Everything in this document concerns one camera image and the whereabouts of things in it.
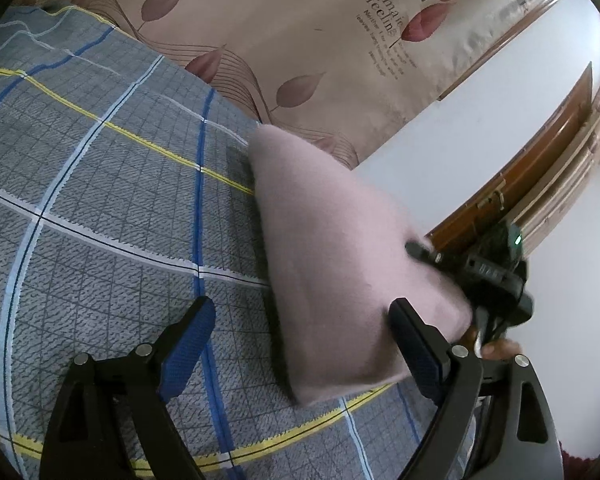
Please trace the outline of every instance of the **silver rivet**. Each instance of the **silver rivet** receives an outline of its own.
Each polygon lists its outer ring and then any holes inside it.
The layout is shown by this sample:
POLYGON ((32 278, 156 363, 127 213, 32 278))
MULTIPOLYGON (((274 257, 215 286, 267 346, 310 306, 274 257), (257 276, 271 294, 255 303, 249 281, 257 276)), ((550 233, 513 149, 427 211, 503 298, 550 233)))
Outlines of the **silver rivet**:
POLYGON ((456 345, 451 349, 451 353, 456 357, 464 358, 469 355, 469 351, 462 345, 456 345))
POLYGON ((85 362, 87 362, 89 360, 89 354, 85 354, 85 352, 82 352, 81 354, 78 354, 76 357, 74 357, 74 363, 76 363, 78 366, 85 364, 85 362))
POLYGON ((140 357, 145 357, 152 352, 153 348, 149 343, 142 343, 136 348, 136 354, 140 357))
POLYGON ((522 354, 518 354, 516 355, 515 359, 513 359, 516 364, 518 366, 522 366, 523 368, 526 368, 529 366, 529 359, 526 358, 526 356, 523 356, 522 354))

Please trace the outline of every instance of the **pink cloth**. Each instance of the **pink cloth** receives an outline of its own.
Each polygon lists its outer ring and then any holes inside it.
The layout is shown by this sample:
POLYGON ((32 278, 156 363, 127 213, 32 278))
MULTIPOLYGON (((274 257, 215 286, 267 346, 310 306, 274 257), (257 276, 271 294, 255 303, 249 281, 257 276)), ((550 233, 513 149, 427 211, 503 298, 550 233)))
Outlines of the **pink cloth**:
POLYGON ((399 381, 408 368, 386 312, 408 298, 427 324, 457 340, 471 321, 462 292, 407 256, 406 216, 327 153, 274 126, 251 137, 290 385, 301 404, 399 381))

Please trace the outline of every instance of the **white wall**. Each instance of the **white wall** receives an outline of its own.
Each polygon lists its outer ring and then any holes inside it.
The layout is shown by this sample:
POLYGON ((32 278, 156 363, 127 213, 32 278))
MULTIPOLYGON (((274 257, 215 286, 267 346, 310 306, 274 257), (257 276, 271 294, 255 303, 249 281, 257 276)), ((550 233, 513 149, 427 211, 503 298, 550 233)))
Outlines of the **white wall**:
POLYGON ((558 437, 577 456, 600 453, 600 167, 529 258, 531 321, 509 331, 542 383, 558 437))
POLYGON ((600 15, 589 0, 561 0, 354 171, 407 206, 424 234, 513 158, 590 61, 597 89, 600 15))

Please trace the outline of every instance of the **plaid bedsheet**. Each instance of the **plaid bedsheet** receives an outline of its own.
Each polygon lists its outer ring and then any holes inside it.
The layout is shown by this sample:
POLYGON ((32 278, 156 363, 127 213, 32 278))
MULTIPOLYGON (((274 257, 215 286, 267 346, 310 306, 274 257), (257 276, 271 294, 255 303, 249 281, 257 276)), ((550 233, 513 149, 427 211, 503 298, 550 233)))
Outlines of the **plaid bedsheet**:
MULTIPOLYGON (((24 478, 38 477, 70 359, 155 340, 199 294, 216 328, 168 409, 207 478, 394 480, 407 463, 434 413, 413 382, 304 409, 278 386, 254 127, 99 16, 4 15, 0 443, 24 478)), ((120 411, 132 465, 150 477, 120 411)))

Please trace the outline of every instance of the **pink fabric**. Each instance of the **pink fabric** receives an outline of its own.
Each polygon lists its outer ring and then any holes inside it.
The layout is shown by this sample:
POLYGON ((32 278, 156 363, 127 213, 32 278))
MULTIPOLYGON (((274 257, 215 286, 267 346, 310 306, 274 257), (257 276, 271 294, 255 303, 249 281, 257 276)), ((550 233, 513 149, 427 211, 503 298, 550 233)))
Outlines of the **pink fabric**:
POLYGON ((404 243, 417 236, 388 197, 274 126, 253 134, 249 158, 289 381, 301 404, 409 375, 385 319, 395 298, 408 298, 447 340, 464 333, 471 310, 462 292, 407 256, 404 243))

